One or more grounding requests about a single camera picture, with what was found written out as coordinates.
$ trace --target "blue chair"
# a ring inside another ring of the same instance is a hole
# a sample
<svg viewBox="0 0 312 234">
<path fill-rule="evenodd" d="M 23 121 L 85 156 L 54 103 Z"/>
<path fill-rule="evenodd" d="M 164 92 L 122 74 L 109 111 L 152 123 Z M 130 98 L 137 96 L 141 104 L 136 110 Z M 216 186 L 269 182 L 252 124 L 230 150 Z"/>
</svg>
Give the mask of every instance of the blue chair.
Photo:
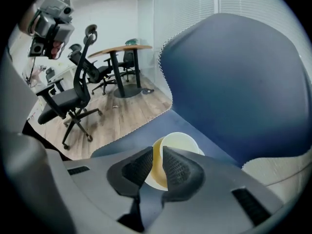
<svg viewBox="0 0 312 234">
<path fill-rule="evenodd" d="M 171 132 L 239 167 L 310 148 L 311 83 L 293 43 L 270 26 L 215 14 L 170 40 L 160 66 L 172 108 L 92 157 L 144 149 Z"/>
</svg>

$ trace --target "caster wheel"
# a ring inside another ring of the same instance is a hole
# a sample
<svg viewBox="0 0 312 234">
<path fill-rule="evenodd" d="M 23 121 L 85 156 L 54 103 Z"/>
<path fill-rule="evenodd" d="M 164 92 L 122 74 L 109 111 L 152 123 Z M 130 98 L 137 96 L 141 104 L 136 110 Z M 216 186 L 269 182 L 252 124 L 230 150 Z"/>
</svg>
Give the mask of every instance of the caster wheel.
<svg viewBox="0 0 312 234">
<path fill-rule="evenodd" d="M 88 136 L 88 141 L 91 142 L 92 140 L 93 140 L 92 136 L 89 135 L 89 136 Z"/>
</svg>

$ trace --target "blue chair backrest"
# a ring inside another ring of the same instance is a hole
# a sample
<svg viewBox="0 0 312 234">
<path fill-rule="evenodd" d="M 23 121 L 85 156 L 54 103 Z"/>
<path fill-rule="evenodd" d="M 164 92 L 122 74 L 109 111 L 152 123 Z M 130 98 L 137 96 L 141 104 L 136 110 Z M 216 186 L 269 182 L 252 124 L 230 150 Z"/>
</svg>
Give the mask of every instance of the blue chair backrest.
<svg viewBox="0 0 312 234">
<path fill-rule="evenodd" d="M 169 41 L 173 109 L 238 162 L 312 144 L 311 83 L 293 43 L 259 21 L 215 14 Z"/>
</svg>

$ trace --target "black slot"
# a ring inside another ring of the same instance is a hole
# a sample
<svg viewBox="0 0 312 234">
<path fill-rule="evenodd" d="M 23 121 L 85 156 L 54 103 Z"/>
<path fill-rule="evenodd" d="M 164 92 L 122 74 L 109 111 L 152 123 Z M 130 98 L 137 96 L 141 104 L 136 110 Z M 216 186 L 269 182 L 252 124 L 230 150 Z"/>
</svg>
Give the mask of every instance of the black slot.
<svg viewBox="0 0 312 234">
<path fill-rule="evenodd" d="M 271 216 L 247 189 L 236 189 L 232 191 L 232 194 L 255 226 L 261 224 Z"/>
<path fill-rule="evenodd" d="M 88 170 L 89 170 L 88 167 L 80 166 L 80 167 L 68 169 L 67 171 L 68 171 L 69 175 L 74 175 L 74 174 L 80 174 L 80 173 L 86 172 Z"/>
</svg>

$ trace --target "wooden tabletop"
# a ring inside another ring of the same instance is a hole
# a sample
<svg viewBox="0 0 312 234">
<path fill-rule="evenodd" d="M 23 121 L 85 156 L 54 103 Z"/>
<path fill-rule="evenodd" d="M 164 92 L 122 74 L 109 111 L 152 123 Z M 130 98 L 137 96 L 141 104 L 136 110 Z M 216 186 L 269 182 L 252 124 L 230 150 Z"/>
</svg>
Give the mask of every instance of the wooden tabletop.
<svg viewBox="0 0 312 234">
<path fill-rule="evenodd" d="M 98 51 L 96 53 L 93 53 L 88 56 L 88 58 L 93 58 L 93 57 L 99 57 L 101 55 L 107 54 L 112 51 L 125 51 L 125 50 L 133 50 L 133 49 L 151 49 L 152 47 L 149 45 L 124 45 L 124 46 L 119 46 L 115 48 L 110 48 L 110 49 L 104 49 L 101 51 Z"/>
</svg>

